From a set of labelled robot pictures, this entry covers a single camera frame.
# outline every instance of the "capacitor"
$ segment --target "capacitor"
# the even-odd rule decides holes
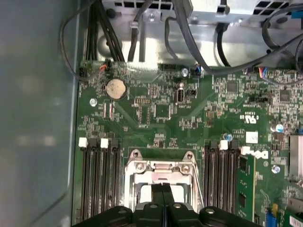
[[[228,142],[230,142],[230,141],[232,141],[233,137],[232,137],[231,134],[225,133],[225,134],[223,135],[223,139],[224,139],[224,140],[227,140]]]
[[[274,174],[278,174],[278,173],[281,171],[281,168],[280,168],[280,166],[278,166],[278,165],[273,165],[273,167],[271,168],[271,171],[272,171]]]
[[[187,68],[183,68],[183,69],[181,70],[181,74],[182,74],[183,77],[188,77],[188,75],[189,75],[189,70],[188,70]]]
[[[283,133],[284,126],[282,124],[272,124],[270,130],[272,132]]]

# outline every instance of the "black chip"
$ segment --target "black chip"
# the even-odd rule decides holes
[[[238,92],[238,83],[236,81],[228,81],[227,92]]]
[[[290,102],[290,91],[289,90],[280,91],[280,102]]]
[[[159,141],[159,148],[163,148],[164,147],[164,141]]]
[[[206,125],[207,125],[207,126],[213,126],[213,125],[214,125],[214,121],[207,121],[207,122],[206,122]]]
[[[246,205],[246,196],[242,193],[239,193],[239,204],[245,208]]]
[[[208,118],[214,118],[214,111],[208,111],[207,112],[207,117]]]
[[[239,158],[239,168],[243,171],[247,169],[247,159],[244,157]]]
[[[272,143],[272,144],[271,144],[271,149],[272,149],[272,150],[276,150],[276,144],[273,144],[273,143]]]

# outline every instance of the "screw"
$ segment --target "screw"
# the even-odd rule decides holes
[[[181,74],[183,77],[187,77],[189,75],[189,70],[187,68],[183,68],[181,70]]]
[[[153,13],[151,13],[149,16],[148,16],[148,20],[153,22],[155,21],[155,15]]]
[[[136,165],[137,170],[143,170],[143,165],[141,163]]]
[[[273,165],[273,167],[271,168],[271,171],[272,171],[274,174],[278,174],[278,173],[281,171],[281,168],[280,168],[280,166],[278,166],[278,165]]]
[[[174,208],[181,208],[181,204],[175,203],[175,204],[174,204]]]
[[[213,209],[207,208],[205,211],[207,213],[209,213],[209,214],[214,214],[214,210]]]
[[[182,169],[182,172],[184,172],[186,174],[189,173],[189,166],[188,165],[183,165],[181,169]]]
[[[95,107],[97,105],[97,100],[95,98],[91,98],[90,101],[89,101],[89,104],[92,106],[92,107]]]

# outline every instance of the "electrolytic capacitor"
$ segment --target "electrolytic capacitor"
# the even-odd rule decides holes
[[[282,124],[272,124],[271,127],[270,127],[270,130],[272,132],[283,133],[284,126]]]
[[[227,133],[225,133],[224,135],[223,135],[223,139],[224,140],[227,140],[228,142],[230,142],[230,141],[232,141],[232,135],[231,134],[227,134]]]

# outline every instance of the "integrated circuit chip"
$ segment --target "integrated circuit chip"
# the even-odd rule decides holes
[[[238,83],[236,81],[228,81],[227,92],[238,92]]]
[[[280,91],[280,102],[290,102],[290,91],[289,90]]]
[[[246,205],[246,196],[242,193],[239,193],[239,204],[245,208]]]
[[[243,171],[247,170],[247,159],[244,157],[239,158],[239,168]]]

